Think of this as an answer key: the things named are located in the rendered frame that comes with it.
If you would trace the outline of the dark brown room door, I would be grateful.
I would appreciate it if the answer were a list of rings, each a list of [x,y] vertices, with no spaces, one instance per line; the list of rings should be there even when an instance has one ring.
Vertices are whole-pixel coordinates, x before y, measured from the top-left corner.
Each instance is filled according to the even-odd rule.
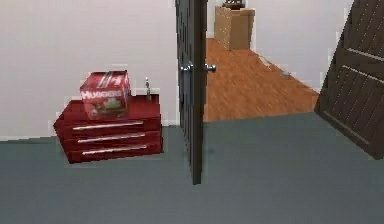
[[[205,102],[206,0],[175,0],[179,113],[194,185],[201,183]],[[191,72],[180,67],[193,64]]]

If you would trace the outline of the red chest of drawers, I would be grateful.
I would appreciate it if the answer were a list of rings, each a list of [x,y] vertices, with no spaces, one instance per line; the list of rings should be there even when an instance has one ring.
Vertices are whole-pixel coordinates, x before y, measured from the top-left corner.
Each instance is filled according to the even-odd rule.
[[[158,94],[134,96],[117,119],[90,120],[82,101],[71,100],[53,127],[71,164],[163,152]]]

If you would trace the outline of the red printed cardboard box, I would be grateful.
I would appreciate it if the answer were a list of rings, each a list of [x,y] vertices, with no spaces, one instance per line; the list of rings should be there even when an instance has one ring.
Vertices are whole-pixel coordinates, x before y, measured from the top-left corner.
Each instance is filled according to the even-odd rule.
[[[92,72],[79,91],[90,119],[117,118],[128,112],[131,90],[127,70]]]

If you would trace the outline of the tan wooden cabinet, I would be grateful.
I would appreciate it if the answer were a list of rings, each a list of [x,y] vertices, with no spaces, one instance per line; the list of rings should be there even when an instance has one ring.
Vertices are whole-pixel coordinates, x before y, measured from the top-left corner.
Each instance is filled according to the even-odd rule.
[[[245,50],[250,48],[255,10],[216,6],[214,39],[226,50]]]

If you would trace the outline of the dark object on cabinet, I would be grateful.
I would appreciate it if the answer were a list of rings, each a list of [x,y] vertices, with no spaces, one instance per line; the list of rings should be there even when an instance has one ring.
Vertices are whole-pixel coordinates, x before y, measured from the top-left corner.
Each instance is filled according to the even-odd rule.
[[[245,7],[245,3],[243,0],[225,0],[222,6],[231,10],[240,10]]]

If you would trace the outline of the dark brown panelled door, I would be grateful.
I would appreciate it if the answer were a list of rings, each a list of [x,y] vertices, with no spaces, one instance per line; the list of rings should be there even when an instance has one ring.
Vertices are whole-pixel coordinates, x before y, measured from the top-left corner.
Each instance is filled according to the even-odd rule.
[[[384,0],[354,0],[314,111],[384,159]]]

